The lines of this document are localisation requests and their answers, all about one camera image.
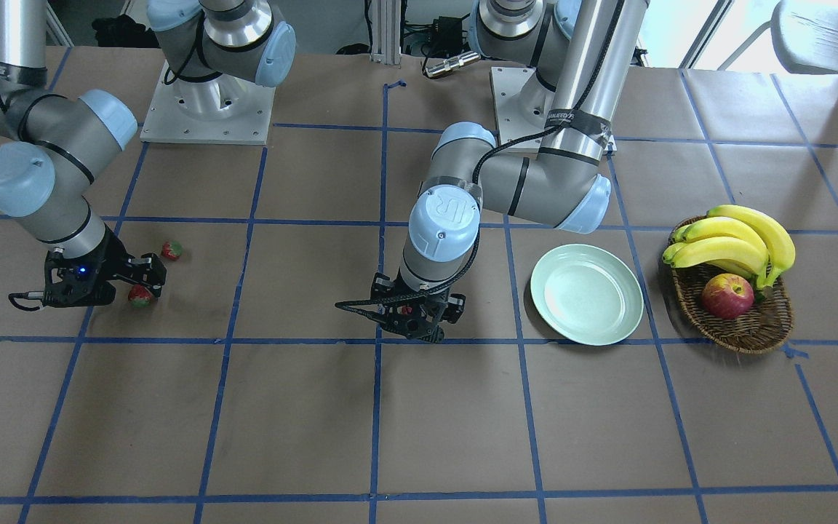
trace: fruit basket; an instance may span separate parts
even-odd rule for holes
[[[674,229],[702,218],[704,216],[688,218]],[[668,244],[671,243],[673,241],[669,235]],[[721,319],[703,309],[701,292],[711,278],[726,271],[709,264],[686,269],[669,268],[669,271],[682,311],[695,328],[719,346],[741,354],[766,354],[781,348],[794,328],[791,299],[781,277],[772,287],[762,289],[765,299],[756,301],[751,309],[735,319]]]

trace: chair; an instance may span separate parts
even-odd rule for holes
[[[789,73],[838,74],[838,7],[805,0],[781,0],[766,21],[723,62],[725,70],[755,39],[771,28],[778,62]]]

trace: strawberry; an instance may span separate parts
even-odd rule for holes
[[[135,308],[146,308],[153,302],[153,295],[146,287],[136,283],[136,285],[131,286],[131,291],[129,291],[129,302]]]
[[[183,256],[183,246],[177,241],[166,241],[160,248],[160,256],[170,260],[177,260]]]

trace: white plate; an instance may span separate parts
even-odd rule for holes
[[[592,245],[562,245],[532,270],[532,301],[542,318],[571,341],[622,341],[642,321],[642,289],[615,255]]]

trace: white mounting plate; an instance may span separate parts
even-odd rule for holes
[[[529,77],[535,73],[532,67],[491,67],[490,84],[493,89],[493,110],[496,113],[496,129],[500,133],[500,145],[514,138],[535,134],[544,130],[543,126],[533,126],[522,116],[522,106],[518,102],[519,92]],[[538,153],[541,140],[529,140],[506,149],[514,153]],[[606,146],[609,153],[616,152],[616,140],[610,137]]]
[[[237,143],[237,145],[263,146],[267,143],[270,130],[270,115],[274,106],[274,88],[257,86],[246,80],[247,100],[242,101],[243,113],[235,113],[228,119],[199,120],[187,115],[173,92],[173,86],[165,86],[163,75],[153,90],[151,107],[144,117],[140,132],[142,142],[160,143]]]

